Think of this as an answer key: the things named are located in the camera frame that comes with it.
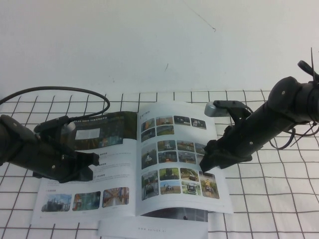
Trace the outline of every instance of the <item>printed photo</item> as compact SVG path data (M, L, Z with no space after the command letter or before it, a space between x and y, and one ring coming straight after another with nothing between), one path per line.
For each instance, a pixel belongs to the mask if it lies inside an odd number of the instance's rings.
M162 168L159 170L159 176L161 181L179 179L178 168Z
M196 164L195 154L189 152L178 152L178 160L182 163L193 163Z
M157 170L142 176L142 201L159 194L159 176Z
M192 182L181 182L181 187L184 194L190 194L190 195L198 195L200 196L200 185L199 183L192 183Z
M157 164L156 154L156 143L151 143L142 148L142 169Z
M206 147L206 145L204 145L204 144L195 143L196 153L205 154L205 150L204 150L205 147Z
M180 193L179 181L166 181L160 183L160 194Z
M153 128L155 126L155 120L154 119L149 119L147 121L145 121L143 124L142 124L142 127L141 127L141 132L149 129L149 128Z
M174 123L175 124L181 124L181 125L190 126L189 118L188 117L184 117L184 116L174 116Z
M177 141L177 149L183 151L194 152L194 143L188 141Z
M180 177L183 180L190 180L198 182L198 173L190 168L180 168Z
M75 194L73 211L94 210L100 207L101 192Z
M203 196L219 199L215 175L199 172L199 179Z
M118 205L127 205L129 203L129 188L111 188L104 190L102 207L114 207Z
M203 160L203 158L204 158L204 155L202 155L202 154L197 154L196 155L196 158L197 158L197 164L200 164L200 162Z
M88 150L122 144L124 128L124 117L77 126L74 150Z
M71 194L48 194L44 199L42 212L67 212L71 207Z
M164 140L158 142L158 150L166 151L166 150L176 150L175 140Z
M141 142L155 137L155 128L148 129L141 134Z
M166 117L157 117L156 118L156 125L164 125L164 124L173 124L173 117L172 116L166 116Z
M206 123L203 120L191 118L191 125L196 128L206 129Z
M166 134L174 134L174 126L173 125L164 125L156 128L158 136L166 135Z
M166 151L159 153L159 163L177 162L177 154L175 151Z

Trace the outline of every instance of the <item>grid tablecloth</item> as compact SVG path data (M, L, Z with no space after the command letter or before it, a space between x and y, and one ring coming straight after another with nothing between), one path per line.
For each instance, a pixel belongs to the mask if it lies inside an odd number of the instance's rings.
M156 101L183 101L204 107L213 100L237 100L256 110L269 91L202 91L172 93L107 94L108 112L134 111ZM70 117L100 111L101 99L78 93L39 92L12 99L0 108L30 129L65 114ZM215 118L218 137L232 123ZM305 132L310 126L296 127ZM273 143L284 145L289 135ZM225 169L234 214L209 213L209 237L214 239L315 239L319 238L319 141L312 136L278 151L267 143L251 162ZM0 167L1 239L99 239L98 223L30 225L39 179L32 172L5 163Z

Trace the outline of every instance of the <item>booklet page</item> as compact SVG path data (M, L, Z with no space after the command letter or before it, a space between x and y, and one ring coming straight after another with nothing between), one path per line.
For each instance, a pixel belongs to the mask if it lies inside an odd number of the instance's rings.
M100 155L90 182L42 179L32 224L87 222L135 215L137 114L110 113L75 122L61 141L81 152Z
M98 235L132 239L207 239L207 211L168 208L146 215L100 221Z
M232 212L219 168L203 173L204 147L217 139L213 118L188 103L154 103L138 115L137 215L185 207Z

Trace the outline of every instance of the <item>black cable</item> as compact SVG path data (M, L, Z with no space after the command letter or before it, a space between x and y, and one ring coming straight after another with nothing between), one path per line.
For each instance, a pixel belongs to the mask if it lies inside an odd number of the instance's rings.
M295 135L296 135L296 136L302 136L302 137L309 137L309 136L314 136L314 135L316 135L318 132L319 132L319 126L318 126L318 128L316 129L316 131L313 132L313 133L309 133L309 134L295 133Z
M86 118L92 117L92 116L97 116L97 115L102 114L105 111L107 111L110 107L110 101L108 100L108 98L106 98L105 96L103 96L99 93L96 93L96 92L90 91L90 90L81 89L81 88L66 87L66 86L40 86L40 87L33 87L33 88L25 89L22 91L18 91L18 92L15 92L15 93L7 96L7 97L4 97L2 100L0 100L0 105L2 105L4 102L7 102L8 100L10 100L16 96L19 96L19 95L22 95L25 93L29 93L29 92L33 92L33 91L44 91L44 90L77 91L77 92L88 93L88 94L95 95L97 97L102 98L107 103L107 106L103 110L96 112L96 113L93 113L93 114L86 115L86 116L72 117L72 118L70 118L70 122L73 122L75 120L86 119Z
M287 147L289 146L289 144L291 144L291 142L293 141L293 139L294 139L294 137L295 137L295 134L296 134L296 129L295 129L295 128L292 128L291 136L290 136L288 142L287 142L284 146L282 146L282 147L279 147L279 148L275 147L275 146L271 143L271 141L269 141L269 143L270 143L270 145L271 145L273 148L275 148L275 149L277 149L277 150L285 149L285 148L287 148Z

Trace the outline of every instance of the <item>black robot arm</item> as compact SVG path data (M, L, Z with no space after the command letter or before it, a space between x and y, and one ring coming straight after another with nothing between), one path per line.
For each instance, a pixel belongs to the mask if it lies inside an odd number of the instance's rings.
M89 165L99 165L99 156L60 143L61 130L69 123L68 116L50 120L38 125L34 134L13 118L0 116L0 166L9 162L32 170L34 177L60 183L92 180Z
M315 125L319 121L319 75L304 61L298 65L314 80L304 84L293 77L280 80L270 92L268 100L253 113L237 101L214 101L206 105L207 116L228 114L235 124L228 126L219 140L208 142L206 154L200 163L203 172L216 166L226 168L251 161L252 154L265 143L283 131L292 130L286 147L296 135L296 125L310 122Z

